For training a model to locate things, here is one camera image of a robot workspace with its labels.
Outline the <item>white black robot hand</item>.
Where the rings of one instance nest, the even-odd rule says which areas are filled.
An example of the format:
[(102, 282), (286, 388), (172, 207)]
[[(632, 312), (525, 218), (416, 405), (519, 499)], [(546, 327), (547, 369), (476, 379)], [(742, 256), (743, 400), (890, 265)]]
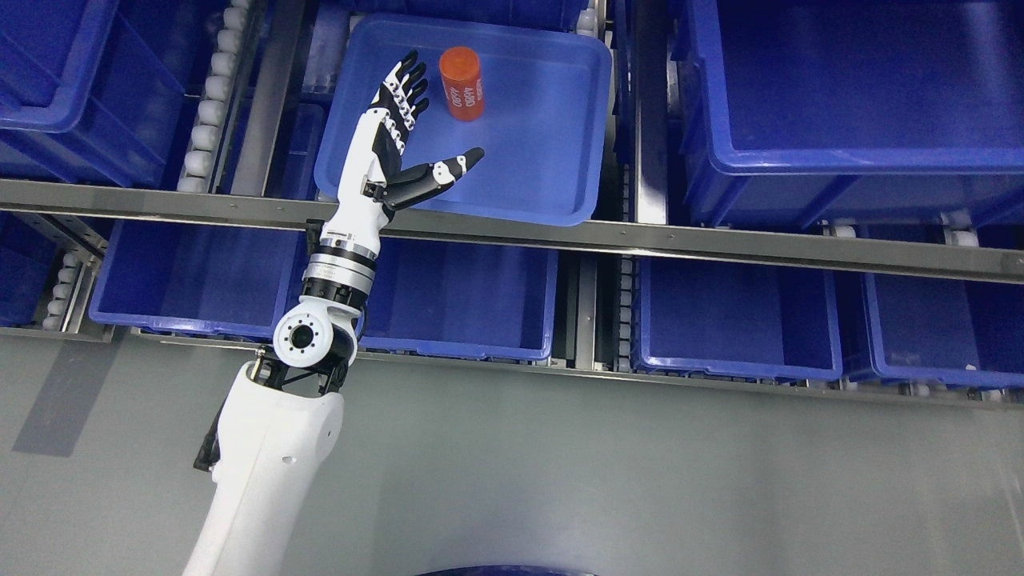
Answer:
[(429, 106), (429, 82), (417, 51), (396, 61), (380, 81), (354, 129), (343, 163), (334, 216), (319, 229), (318, 246), (376, 258), (380, 233), (397, 212), (436, 198), (484, 158), (482, 147), (403, 167), (406, 146)]

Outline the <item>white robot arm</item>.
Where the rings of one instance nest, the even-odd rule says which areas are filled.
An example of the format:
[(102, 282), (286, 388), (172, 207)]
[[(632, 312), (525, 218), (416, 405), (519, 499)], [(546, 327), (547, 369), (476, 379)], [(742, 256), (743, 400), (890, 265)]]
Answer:
[(242, 365), (216, 425), (216, 489), (186, 575), (278, 575), (343, 420), (341, 386), (380, 241), (322, 240), (270, 349)]

